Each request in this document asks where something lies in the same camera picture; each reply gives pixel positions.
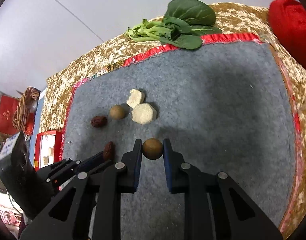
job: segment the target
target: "gray mat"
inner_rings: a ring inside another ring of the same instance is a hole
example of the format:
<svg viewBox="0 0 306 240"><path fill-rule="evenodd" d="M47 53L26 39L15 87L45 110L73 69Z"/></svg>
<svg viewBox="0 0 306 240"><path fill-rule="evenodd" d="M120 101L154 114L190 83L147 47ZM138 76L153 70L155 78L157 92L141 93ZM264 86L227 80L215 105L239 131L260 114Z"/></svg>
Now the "gray mat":
<svg viewBox="0 0 306 240"><path fill-rule="evenodd" d="M158 110L147 125L96 115L126 102L133 88ZM282 76L266 44L209 44L163 53L95 78L76 90L63 157L84 160L108 141L117 160L136 138L170 138L175 151L201 171L226 171L276 226L294 175L294 127ZM143 157L138 191L122 195L122 239L183 239L184 196L166 187L163 159Z"/></svg>

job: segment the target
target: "red hat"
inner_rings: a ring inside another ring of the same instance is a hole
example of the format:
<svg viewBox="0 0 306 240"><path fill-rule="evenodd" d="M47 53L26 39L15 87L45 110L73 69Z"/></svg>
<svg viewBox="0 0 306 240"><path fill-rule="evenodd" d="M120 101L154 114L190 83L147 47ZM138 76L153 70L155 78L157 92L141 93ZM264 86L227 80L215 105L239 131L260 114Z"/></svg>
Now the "red hat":
<svg viewBox="0 0 306 240"><path fill-rule="evenodd" d="M306 11L295 0L275 0L268 21L280 43L306 69Z"/></svg>

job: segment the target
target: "white wall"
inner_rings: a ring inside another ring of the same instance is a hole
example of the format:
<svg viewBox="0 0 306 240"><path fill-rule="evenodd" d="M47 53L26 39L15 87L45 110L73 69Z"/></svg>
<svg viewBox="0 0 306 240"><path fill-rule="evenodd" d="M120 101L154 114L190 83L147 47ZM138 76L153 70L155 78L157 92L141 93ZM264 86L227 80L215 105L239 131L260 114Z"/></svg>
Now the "white wall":
<svg viewBox="0 0 306 240"><path fill-rule="evenodd" d="M17 95L142 18L162 15L170 0L6 0L0 8L0 91ZM272 0L201 0L268 7Z"/></svg>

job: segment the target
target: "metal screw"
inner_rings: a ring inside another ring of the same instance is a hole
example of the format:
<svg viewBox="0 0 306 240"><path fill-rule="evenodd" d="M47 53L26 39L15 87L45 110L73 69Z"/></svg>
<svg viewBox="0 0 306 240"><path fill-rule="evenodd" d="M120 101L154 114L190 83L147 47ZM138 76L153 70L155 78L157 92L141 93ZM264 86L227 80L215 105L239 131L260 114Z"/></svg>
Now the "metal screw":
<svg viewBox="0 0 306 240"><path fill-rule="evenodd" d="M115 168L117 169L123 169L125 167L124 163L115 163Z"/></svg>
<svg viewBox="0 0 306 240"><path fill-rule="evenodd" d="M228 175L227 175L227 173L221 171L221 172L218 173L218 177L220 179L227 179Z"/></svg>
<svg viewBox="0 0 306 240"><path fill-rule="evenodd" d="M85 179L85 178L87 177L87 173L86 173L86 172L80 172L80 173L77 175L77 177L78 177L79 179Z"/></svg>
<svg viewBox="0 0 306 240"><path fill-rule="evenodd" d="M189 163L182 163L181 164L181 168L183 170L188 170L191 167L191 165Z"/></svg>

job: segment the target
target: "gold velvet fabric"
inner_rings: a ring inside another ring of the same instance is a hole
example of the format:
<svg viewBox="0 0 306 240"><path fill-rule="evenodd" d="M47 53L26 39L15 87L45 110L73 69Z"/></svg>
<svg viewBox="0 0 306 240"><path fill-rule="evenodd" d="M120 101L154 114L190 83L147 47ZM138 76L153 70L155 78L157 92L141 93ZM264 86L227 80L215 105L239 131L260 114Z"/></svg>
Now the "gold velvet fabric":
<svg viewBox="0 0 306 240"><path fill-rule="evenodd" d="M290 212L290 218L287 221L283 219L284 225L280 226L283 237L287 238L306 214L306 70L290 56L272 33L266 20L268 8L237 3L215 3L210 6L216 13L216 25L224 34L244 32L258 34L262 41L271 43L288 70L300 119L304 172L299 178L297 200ZM122 34L95 47L61 72L48 78L40 131L63 128L71 89L76 82L115 70L127 58L160 45L158 41L136 43Z"/></svg>

